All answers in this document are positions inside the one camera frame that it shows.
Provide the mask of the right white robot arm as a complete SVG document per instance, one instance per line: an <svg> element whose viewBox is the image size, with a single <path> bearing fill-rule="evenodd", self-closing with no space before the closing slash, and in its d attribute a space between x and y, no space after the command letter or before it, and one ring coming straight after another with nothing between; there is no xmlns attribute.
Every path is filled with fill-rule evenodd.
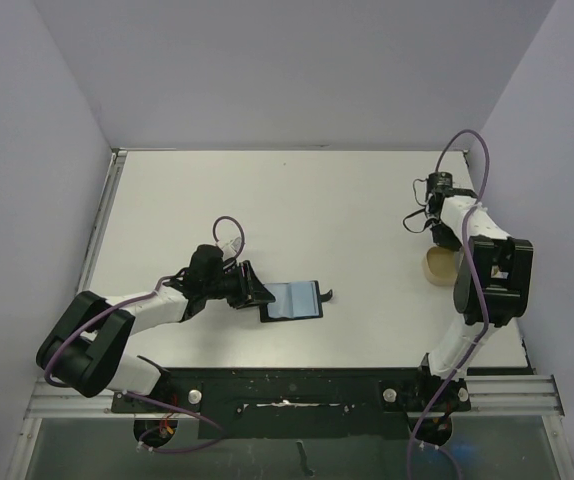
<svg viewBox="0 0 574 480"><path fill-rule="evenodd" d="M452 295L456 318L427 355L431 374L412 384L415 402L433 409L448 396L444 380L463 378L488 339L525 313L534 247L500 228L478 195L455 186L450 173L428 176L425 200L435 245L462 255Z"/></svg>

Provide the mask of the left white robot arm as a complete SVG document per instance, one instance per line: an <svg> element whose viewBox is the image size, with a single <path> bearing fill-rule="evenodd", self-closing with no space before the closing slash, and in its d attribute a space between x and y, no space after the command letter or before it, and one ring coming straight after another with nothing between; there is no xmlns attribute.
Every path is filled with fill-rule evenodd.
<svg viewBox="0 0 574 480"><path fill-rule="evenodd" d="M147 410L160 410L169 402L171 387L151 360L125 353L128 340L163 324L188 321L211 300L240 310L265 306L275 296L250 262L202 244L188 266L160 278L149 292L123 297L78 293L38 348L36 364L57 388L72 388L87 398L105 389L126 390Z"/></svg>

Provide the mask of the black leather card holder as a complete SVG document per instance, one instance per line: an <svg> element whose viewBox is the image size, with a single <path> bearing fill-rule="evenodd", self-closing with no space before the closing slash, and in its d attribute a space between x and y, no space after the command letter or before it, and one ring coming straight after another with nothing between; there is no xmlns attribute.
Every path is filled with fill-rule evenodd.
<svg viewBox="0 0 574 480"><path fill-rule="evenodd" d="M264 287L274 300L259 308L261 323L322 318L323 304L334 294L332 289L322 292L317 280L268 283Z"/></svg>

